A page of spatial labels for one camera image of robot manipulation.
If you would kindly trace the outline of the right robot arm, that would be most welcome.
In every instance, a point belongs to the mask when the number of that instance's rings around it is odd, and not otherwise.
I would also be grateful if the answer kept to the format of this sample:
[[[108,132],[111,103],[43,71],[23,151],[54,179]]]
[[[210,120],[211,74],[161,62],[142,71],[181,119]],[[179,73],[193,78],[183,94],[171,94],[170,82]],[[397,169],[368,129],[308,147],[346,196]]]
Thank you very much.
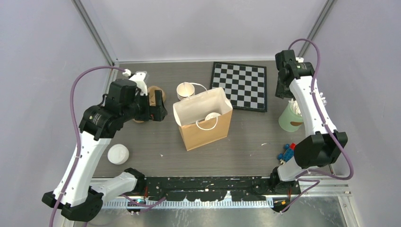
[[[294,156],[274,168],[270,175],[270,189],[282,194],[303,171],[335,163],[348,137],[337,130],[325,110],[317,83],[313,81],[313,65],[298,62],[293,50],[277,53],[275,62],[278,70],[275,96],[297,101],[305,127],[305,139],[296,144]]]

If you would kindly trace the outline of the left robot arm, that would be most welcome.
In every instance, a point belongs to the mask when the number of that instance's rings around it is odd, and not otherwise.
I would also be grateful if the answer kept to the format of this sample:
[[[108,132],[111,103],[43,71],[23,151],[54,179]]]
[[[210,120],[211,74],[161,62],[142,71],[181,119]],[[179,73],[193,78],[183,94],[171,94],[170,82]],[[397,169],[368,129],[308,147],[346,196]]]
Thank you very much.
[[[76,150],[60,184],[43,195],[43,203],[59,209],[68,220],[89,222],[104,203],[127,192],[141,195],[146,189],[145,176],[133,168],[96,186],[90,182],[103,152],[126,122],[160,122],[165,118],[167,110],[161,89],[154,90],[154,99],[155,104],[151,105],[147,89],[140,88],[138,82],[128,79],[112,82],[102,102],[89,107],[76,124]]]

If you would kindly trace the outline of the white plastic cup lid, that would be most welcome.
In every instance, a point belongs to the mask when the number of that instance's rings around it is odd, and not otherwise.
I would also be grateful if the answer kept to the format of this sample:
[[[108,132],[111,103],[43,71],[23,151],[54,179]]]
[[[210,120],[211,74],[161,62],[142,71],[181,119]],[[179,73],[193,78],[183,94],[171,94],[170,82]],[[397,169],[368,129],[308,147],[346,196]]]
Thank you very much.
[[[211,120],[211,119],[213,119],[213,118],[215,118],[216,121],[217,121],[217,120],[218,120],[218,117],[219,117],[220,115],[221,115],[220,113],[216,113],[216,112],[209,113],[209,114],[205,117],[204,121],[208,121],[208,120]]]

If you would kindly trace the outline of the brown paper bag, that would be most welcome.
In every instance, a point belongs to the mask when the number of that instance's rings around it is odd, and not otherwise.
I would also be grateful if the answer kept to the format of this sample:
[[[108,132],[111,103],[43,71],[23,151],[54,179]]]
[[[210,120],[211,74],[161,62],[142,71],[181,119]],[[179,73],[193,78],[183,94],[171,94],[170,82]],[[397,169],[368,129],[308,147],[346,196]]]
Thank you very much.
[[[220,113],[204,121],[212,112]],[[228,136],[233,107],[223,88],[205,89],[173,104],[173,114],[187,151],[215,142]]]

